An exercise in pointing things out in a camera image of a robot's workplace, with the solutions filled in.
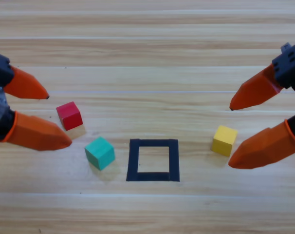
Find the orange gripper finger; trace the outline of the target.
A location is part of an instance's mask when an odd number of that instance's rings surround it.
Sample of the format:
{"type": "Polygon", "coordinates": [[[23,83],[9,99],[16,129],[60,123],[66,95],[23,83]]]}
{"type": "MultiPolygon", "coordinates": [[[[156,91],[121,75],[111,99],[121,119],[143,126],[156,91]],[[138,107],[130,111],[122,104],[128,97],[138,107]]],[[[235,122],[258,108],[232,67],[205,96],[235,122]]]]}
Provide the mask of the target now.
{"type": "Polygon", "coordinates": [[[48,99],[50,96],[44,86],[31,74],[11,66],[13,79],[4,87],[7,94],[25,99],[48,99]]]}
{"type": "Polygon", "coordinates": [[[295,115],[273,128],[246,139],[230,158],[236,169],[254,169],[276,163],[295,153],[295,115]]]}
{"type": "Polygon", "coordinates": [[[270,64],[240,86],[229,108],[233,111],[260,105],[279,94],[283,88],[275,80],[274,66],[270,64]]]}
{"type": "Polygon", "coordinates": [[[70,146],[72,140],[53,122],[9,111],[0,120],[0,142],[38,151],[54,151],[70,146]]]}

